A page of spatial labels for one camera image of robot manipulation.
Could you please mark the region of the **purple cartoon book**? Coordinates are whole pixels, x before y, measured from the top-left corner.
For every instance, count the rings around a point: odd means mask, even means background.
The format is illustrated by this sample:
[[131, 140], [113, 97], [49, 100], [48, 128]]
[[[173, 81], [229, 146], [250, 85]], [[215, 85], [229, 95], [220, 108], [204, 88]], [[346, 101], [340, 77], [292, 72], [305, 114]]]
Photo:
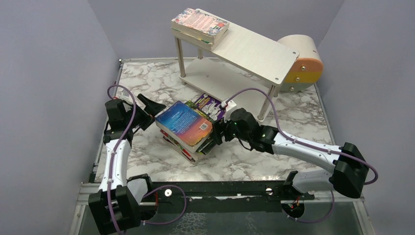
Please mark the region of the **purple cartoon book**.
[[212, 121], [217, 121], [223, 118], [225, 109], [221, 106], [222, 101], [203, 93], [194, 101], [196, 107], [206, 114]]

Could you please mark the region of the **blue orange sunset book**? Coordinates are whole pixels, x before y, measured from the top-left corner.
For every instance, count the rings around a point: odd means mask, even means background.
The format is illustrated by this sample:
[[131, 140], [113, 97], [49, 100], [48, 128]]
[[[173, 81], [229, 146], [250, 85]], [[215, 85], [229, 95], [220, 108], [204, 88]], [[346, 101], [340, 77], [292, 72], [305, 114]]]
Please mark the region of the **blue orange sunset book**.
[[158, 115], [156, 125], [192, 153], [199, 151], [212, 132], [208, 119], [180, 101]]

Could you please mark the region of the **dark green forest book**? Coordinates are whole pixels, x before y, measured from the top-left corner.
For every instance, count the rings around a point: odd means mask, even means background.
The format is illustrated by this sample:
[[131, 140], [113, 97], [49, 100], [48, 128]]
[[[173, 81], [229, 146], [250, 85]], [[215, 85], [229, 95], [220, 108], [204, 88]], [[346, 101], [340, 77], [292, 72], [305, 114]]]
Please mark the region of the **dark green forest book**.
[[[201, 115], [202, 117], [206, 118], [207, 120], [209, 120], [210, 122], [215, 122], [217, 121], [218, 117], [217, 115], [214, 114], [207, 114], [204, 113], [203, 110], [200, 110], [197, 105], [195, 103], [193, 103], [191, 100], [187, 101], [185, 103], [188, 107], [190, 107], [192, 110], [194, 110], [196, 113], [198, 113], [199, 115]], [[211, 142], [213, 141], [213, 139], [208, 136], [207, 139], [205, 139], [204, 141], [201, 141], [201, 146], [197, 149], [197, 152], [200, 154], [204, 154], [206, 155], [208, 153], [207, 150], [204, 150]]]

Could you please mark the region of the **white two-tier shelf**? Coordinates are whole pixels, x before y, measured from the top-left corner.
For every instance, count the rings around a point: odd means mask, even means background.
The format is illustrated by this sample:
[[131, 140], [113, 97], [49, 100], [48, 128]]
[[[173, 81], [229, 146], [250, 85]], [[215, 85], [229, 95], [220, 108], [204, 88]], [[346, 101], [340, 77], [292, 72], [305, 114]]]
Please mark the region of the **white two-tier shelf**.
[[233, 100], [262, 122], [275, 103], [276, 96], [299, 52], [277, 41], [231, 23], [227, 36], [212, 51], [219, 59], [260, 78], [267, 83], [244, 77], [224, 65], [203, 56], [203, 50], [175, 37], [180, 76], [188, 84], [223, 101], [245, 88], [258, 88], [272, 101], [253, 91], [239, 94]]

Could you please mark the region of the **green 104-storey treehouse book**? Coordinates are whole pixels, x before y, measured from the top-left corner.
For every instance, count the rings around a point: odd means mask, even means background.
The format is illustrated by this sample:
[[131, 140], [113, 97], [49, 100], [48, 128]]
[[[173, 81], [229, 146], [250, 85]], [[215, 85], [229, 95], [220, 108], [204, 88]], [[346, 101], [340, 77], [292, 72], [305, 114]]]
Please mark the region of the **green 104-storey treehouse book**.
[[175, 29], [171, 29], [171, 32], [174, 37], [180, 40], [184, 40], [190, 44], [197, 46], [200, 49], [207, 50], [207, 51], [214, 50], [228, 34], [228, 30], [226, 30], [224, 34], [221, 37], [219, 37], [219, 39], [215, 43], [212, 43], [212, 42], [205, 42], [203, 40], [197, 39], [193, 36], [187, 35]]

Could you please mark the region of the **pink floral book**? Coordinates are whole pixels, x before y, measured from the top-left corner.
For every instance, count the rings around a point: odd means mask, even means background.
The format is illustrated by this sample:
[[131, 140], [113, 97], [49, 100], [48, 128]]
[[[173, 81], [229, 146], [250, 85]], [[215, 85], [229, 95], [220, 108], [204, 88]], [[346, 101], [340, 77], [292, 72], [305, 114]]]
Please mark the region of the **pink floral book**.
[[187, 8], [171, 20], [171, 28], [208, 44], [215, 44], [228, 30], [230, 22], [201, 10]]

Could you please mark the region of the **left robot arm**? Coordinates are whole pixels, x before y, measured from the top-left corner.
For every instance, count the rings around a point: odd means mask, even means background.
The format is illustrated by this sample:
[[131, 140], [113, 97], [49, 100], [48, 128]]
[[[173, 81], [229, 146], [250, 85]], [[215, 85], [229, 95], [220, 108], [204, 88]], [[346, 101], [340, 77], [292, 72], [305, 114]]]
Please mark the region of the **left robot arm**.
[[90, 194], [88, 205], [98, 231], [102, 235], [122, 234], [141, 223], [140, 202], [152, 187], [148, 174], [127, 178], [128, 157], [132, 149], [134, 128], [146, 130], [157, 114], [166, 108], [139, 94], [144, 104], [114, 98], [105, 103], [109, 130], [103, 142], [107, 159], [102, 182], [96, 193]]

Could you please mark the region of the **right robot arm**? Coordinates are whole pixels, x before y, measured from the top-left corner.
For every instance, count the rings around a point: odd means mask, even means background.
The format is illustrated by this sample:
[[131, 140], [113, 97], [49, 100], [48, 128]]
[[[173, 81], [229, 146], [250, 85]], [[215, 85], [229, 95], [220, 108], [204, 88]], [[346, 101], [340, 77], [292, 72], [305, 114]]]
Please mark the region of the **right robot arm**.
[[369, 166], [356, 145], [325, 145], [297, 138], [276, 127], [260, 125], [244, 108], [232, 112], [230, 119], [213, 123], [212, 137], [221, 144], [237, 139], [248, 143], [249, 151], [285, 155], [314, 164], [320, 170], [292, 171], [284, 191], [302, 195], [309, 191], [335, 190], [349, 198], [361, 197]]

